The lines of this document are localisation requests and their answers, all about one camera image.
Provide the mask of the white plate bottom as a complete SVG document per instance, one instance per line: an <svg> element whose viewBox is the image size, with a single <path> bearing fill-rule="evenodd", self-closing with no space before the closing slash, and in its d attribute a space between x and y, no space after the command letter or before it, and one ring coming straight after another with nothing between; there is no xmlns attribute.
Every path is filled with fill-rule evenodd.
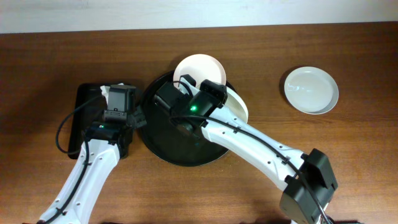
<svg viewBox="0 0 398 224"><path fill-rule="evenodd" d="M314 115L331 111L340 94L333 77L317 67L293 69L286 76L282 90L296 110Z"/></svg>

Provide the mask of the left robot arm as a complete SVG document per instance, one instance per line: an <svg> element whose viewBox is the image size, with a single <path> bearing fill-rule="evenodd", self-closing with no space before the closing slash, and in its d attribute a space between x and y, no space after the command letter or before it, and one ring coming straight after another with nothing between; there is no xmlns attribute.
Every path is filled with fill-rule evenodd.
<svg viewBox="0 0 398 224"><path fill-rule="evenodd" d="M83 143L67 181L39 223L88 223L111 171L128 155L136 129L146 125L135 106L137 88L131 85L101 86L105 99L103 120L82 132Z"/></svg>

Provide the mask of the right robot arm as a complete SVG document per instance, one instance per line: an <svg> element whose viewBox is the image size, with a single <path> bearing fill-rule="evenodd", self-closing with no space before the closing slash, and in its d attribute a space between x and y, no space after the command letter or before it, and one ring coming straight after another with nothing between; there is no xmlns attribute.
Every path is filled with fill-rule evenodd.
<svg viewBox="0 0 398 224"><path fill-rule="evenodd" d="M288 147L241 120L226 105L225 85L190 75L164 83L153 97L169 121L188 134L234 152L282 191L279 207L293 223L333 223L325 210L338 188L326 154Z"/></svg>

